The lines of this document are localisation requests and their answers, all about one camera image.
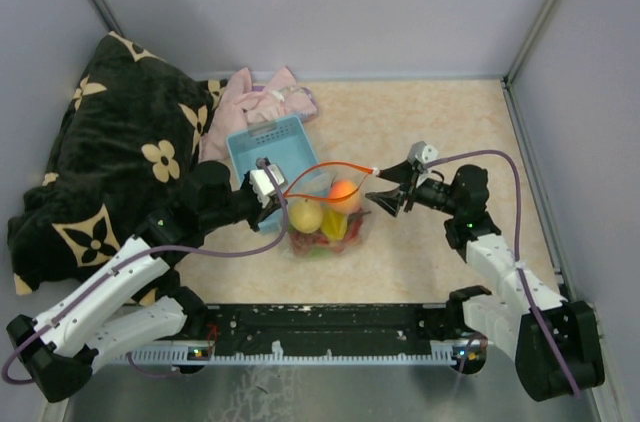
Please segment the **yellow pear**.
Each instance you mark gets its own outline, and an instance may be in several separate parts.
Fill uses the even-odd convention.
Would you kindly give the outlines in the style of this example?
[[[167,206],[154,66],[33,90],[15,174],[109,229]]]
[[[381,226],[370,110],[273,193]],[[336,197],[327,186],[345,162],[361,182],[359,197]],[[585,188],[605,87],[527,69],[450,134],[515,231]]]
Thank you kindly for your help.
[[[290,205],[288,214],[293,228],[305,234],[317,231],[323,220],[321,204],[310,199],[296,199]]]

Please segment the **black floral plush blanket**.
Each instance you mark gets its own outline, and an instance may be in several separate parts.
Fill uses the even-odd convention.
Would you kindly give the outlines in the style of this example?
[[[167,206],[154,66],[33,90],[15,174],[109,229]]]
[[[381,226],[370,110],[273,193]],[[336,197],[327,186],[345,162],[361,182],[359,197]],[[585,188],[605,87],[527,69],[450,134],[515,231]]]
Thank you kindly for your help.
[[[42,182],[8,221],[17,294],[84,281],[195,167],[226,80],[196,81],[114,32],[64,113]]]

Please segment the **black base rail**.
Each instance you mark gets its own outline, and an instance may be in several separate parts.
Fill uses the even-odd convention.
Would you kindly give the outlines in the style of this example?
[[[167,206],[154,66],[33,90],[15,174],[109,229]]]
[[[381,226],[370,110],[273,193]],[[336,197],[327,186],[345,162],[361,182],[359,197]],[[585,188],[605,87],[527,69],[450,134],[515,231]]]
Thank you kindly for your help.
[[[217,356],[429,355],[433,342],[471,330],[445,304],[222,304],[209,306],[172,338],[199,340]]]

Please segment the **light blue plastic basket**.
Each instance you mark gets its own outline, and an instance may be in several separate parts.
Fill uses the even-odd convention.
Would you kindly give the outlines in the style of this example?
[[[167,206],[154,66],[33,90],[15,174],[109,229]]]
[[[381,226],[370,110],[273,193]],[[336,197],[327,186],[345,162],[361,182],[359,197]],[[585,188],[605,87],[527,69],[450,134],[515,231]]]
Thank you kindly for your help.
[[[286,189],[293,185],[296,177],[318,162],[303,124],[295,115],[236,132],[227,138],[227,148],[232,169],[239,183],[239,186],[227,196],[236,221],[241,221],[237,204],[238,190],[245,181],[249,181],[249,172],[256,168],[256,161],[259,158],[267,158],[271,163],[279,166],[287,181]],[[281,201],[283,206],[279,219],[280,228],[275,232],[259,233],[285,234],[287,232],[288,220],[284,194]]]

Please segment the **red strawberry bunch with leaves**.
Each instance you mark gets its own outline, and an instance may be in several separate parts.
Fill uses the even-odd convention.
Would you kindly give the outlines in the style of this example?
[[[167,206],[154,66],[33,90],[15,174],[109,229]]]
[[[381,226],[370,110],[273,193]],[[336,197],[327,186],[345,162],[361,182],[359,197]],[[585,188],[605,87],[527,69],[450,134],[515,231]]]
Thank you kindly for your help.
[[[364,237],[364,226],[370,218],[370,211],[360,211],[347,219],[347,229],[341,240],[330,240],[321,231],[311,234],[301,233],[294,228],[289,231],[291,247],[297,254],[306,254],[311,249],[329,249],[342,253],[349,247],[359,245]]]

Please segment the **yellow starfruit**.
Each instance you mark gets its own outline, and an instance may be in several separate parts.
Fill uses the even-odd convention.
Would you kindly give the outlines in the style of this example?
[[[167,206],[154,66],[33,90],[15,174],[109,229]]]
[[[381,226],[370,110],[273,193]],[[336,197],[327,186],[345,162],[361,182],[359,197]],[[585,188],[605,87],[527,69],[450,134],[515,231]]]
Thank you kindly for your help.
[[[320,230],[329,241],[344,239],[348,228],[348,216],[331,208],[323,212]]]

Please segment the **pink cloth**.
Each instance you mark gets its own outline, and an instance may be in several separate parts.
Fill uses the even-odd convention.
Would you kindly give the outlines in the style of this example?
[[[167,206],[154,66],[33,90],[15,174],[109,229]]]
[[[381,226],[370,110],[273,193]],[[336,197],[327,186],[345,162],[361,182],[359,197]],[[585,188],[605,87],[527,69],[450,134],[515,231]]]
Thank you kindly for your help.
[[[201,138],[199,161],[228,158],[230,135],[290,115],[305,122],[318,115],[318,107],[311,91],[298,83],[288,67],[277,70],[265,84],[256,84],[248,68],[237,71],[224,87],[211,125]]]

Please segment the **orange peach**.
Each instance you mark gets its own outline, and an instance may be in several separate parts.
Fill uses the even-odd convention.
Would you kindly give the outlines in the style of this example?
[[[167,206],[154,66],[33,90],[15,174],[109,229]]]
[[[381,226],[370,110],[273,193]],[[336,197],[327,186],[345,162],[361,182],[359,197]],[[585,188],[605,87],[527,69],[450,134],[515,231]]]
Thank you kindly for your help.
[[[360,210],[359,187],[350,179],[337,180],[331,186],[328,197],[329,207],[338,213],[350,215]]]

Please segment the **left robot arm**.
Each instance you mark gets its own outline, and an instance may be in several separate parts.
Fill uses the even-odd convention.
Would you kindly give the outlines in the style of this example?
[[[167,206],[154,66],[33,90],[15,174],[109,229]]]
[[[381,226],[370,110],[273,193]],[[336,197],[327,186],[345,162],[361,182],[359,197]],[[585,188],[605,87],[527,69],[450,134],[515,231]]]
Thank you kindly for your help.
[[[2,367],[4,382],[19,361],[50,403],[76,394],[108,362],[167,337],[194,339],[208,326],[207,305],[189,288],[171,288],[150,305],[115,318],[133,295],[168,274],[187,254],[212,256],[207,234],[239,222],[253,231],[284,209],[286,179],[266,158],[247,172],[239,189],[219,162],[199,165],[179,198],[151,213],[116,254],[71,295],[34,318],[15,317],[7,326],[14,347]]]

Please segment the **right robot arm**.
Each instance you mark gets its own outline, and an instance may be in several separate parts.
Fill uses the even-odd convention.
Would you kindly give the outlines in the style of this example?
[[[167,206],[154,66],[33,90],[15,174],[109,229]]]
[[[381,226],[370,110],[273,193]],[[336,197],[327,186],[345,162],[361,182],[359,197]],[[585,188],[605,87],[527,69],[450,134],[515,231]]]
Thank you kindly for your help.
[[[493,286],[450,294],[446,322],[454,335],[478,333],[492,342],[514,362],[535,401],[578,395],[604,383],[594,310],[549,288],[517,258],[487,210],[487,170],[466,164],[444,183],[429,177],[426,164],[404,161],[375,174],[396,187],[367,193],[370,201],[392,216],[414,205],[447,214],[449,246]]]

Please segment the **clear zip top bag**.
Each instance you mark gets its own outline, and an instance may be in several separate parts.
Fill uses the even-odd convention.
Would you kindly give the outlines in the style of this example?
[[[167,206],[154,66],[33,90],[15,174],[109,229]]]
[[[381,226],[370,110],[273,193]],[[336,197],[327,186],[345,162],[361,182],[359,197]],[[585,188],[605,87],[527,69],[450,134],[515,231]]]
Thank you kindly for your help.
[[[327,161],[303,170],[284,192],[288,230],[284,253],[311,260],[348,254],[367,240],[372,224],[365,188],[379,170]]]

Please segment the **green grape bunch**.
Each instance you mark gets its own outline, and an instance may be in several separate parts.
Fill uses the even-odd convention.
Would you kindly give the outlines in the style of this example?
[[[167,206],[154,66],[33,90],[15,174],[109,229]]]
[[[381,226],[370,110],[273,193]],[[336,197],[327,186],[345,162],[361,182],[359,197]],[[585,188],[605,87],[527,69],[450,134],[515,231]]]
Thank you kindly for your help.
[[[294,256],[299,259],[318,259],[326,257],[340,256],[345,252],[345,248],[336,246],[305,246],[294,250]]]

